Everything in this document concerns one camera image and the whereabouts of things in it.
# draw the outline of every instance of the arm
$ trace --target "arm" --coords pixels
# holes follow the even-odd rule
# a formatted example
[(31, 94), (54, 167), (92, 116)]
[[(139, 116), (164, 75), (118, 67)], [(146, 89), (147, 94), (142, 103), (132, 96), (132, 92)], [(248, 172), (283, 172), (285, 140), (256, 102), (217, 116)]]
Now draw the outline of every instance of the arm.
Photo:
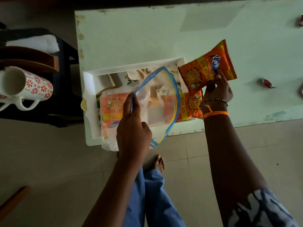
[(138, 99), (131, 93), (123, 105), (123, 118), (117, 128), (119, 159), (82, 227), (123, 225), (134, 180), (142, 167), (151, 139), (152, 132), (140, 119)]
[[(218, 70), (214, 83), (207, 86), (203, 100), (219, 98), (230, 101), (232, 97), (225, 76)], [(203, 114), (209, 112), (205, 105), (213, 111), (227, 111), (224, 102), (207, 101), (201, 104)], [(204, 124), (214, 190), (223, 224), (227, 225), (237, 202), (245, 204), (250, 193), (267, 185), (242, 145), (229, 116), (210, 116)]]

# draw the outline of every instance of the patterned sleeve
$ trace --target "patterned sleeve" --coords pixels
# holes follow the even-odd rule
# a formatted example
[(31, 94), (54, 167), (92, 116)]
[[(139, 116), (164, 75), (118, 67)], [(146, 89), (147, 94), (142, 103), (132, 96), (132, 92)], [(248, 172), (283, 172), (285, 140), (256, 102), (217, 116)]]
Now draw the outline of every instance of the patterned sleeve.
[(263, 188), (248, 195), (249, 206), (240, 203), (232, 211), (228, 227), (297, 227), (296, 220), (268, 189)]

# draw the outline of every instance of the white table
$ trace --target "white table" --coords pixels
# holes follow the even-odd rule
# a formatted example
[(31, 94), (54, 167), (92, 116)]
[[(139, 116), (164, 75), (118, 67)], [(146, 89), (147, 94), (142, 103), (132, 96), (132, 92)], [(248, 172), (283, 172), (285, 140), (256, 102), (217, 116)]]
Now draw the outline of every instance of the white table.
[[(226, 39), (238, 76), (230, 82), (233, 125), (301, 119), (303, 28), (294, 23), (302, 10), (303, 0), (246, 0), (76, 11), (82, 86), (83, 71), (174, 57), (189, 62)], [(260, 77), (277, 88), (258, 85)], [(84, 122), (87, 145), (100, 145)], [(197, 119), (176, 123), (169, 135), (203, 130)]]

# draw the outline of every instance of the bracelet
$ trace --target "bracelet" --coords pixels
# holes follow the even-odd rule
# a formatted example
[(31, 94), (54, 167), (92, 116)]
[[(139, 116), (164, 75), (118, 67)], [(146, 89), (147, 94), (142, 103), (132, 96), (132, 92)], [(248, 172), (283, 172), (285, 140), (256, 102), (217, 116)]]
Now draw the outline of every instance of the bracelet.
[(212, 101), (212, 100), (218, 100), (218, 101), (221, 101), (223, 103), (226, 103), (226, 106), (228, 107), (228, 102), (224, 99), (218, 99), (218, 98), (213, 98), (213, 99), (206, 99), (204, 100), (202, 103), (206, 102), (206, 101)]
[(227, 116), (229, 116), (229, 114), (228, 114), (227, 111), (212, 111), (212, 110), (210, 109), (210, 106), (209, 106), (209, 105), (205, 105), (205, 106), (208, 107), (209, 112), (206, 113), (205, 115), (202, 115), (202, 116), (201, 116), (201, 119), (206, 119), (207, 117), (214, 116), (214, 115), (227, 115)]

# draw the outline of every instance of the mug handle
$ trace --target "mug handle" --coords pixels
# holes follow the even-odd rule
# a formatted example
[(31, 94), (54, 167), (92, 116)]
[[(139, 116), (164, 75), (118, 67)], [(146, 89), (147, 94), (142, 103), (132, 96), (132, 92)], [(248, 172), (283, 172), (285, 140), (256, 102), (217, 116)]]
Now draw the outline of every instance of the mug handle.
[(10, 103), (5, 103), (0, 107), (0, 111), (3, 111), (4, 109), (6, 109), (8, 106), (10, 105)]
[(24, 107), (24, 106), (23, 106), (23, 103), (22, 103), (22, 97), (17, 97), (17, 98), (15, 99), (16, 107), (17, 107), (19, 110), (21, 110), (21, 111), (29, 111), (29, 110), (32, 110), (32, 109), (34, 109), (34, 108), (38, 105), (39, 102), (40, 102), (40, 100), (36, 99), (36, 100), (32, 103), (32, 105), (31, 105), (30, 107)]

